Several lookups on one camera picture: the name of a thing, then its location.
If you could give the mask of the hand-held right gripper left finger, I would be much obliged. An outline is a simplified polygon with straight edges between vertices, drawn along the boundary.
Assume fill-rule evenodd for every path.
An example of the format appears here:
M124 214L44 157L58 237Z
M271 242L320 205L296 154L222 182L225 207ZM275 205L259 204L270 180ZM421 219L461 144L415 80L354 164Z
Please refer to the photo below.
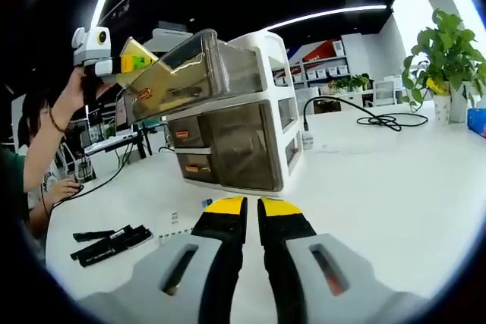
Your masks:
M171 237L134 265L126 283L79 306L102 323L228 323L247 215L245 197L212 202L190 233Z

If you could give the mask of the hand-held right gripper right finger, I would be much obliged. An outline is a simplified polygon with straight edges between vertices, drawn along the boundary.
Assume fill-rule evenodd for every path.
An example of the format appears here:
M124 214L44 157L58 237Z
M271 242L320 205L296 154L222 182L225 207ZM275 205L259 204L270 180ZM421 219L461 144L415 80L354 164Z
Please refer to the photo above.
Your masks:
M279 323L401 323L424 306L379 282L372 265L330 234L317 234L285 200L257 203L264 266Z

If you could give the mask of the person's left hand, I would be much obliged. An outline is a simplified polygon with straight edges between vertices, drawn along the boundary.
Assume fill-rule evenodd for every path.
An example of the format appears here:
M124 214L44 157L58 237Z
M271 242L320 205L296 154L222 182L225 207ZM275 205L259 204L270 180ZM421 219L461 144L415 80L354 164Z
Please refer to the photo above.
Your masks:
M73 114L84 106L84 95L81 87L81 80L84 76L84 68L75 67L66 87L51 108L52 117L61 128L65 128Z

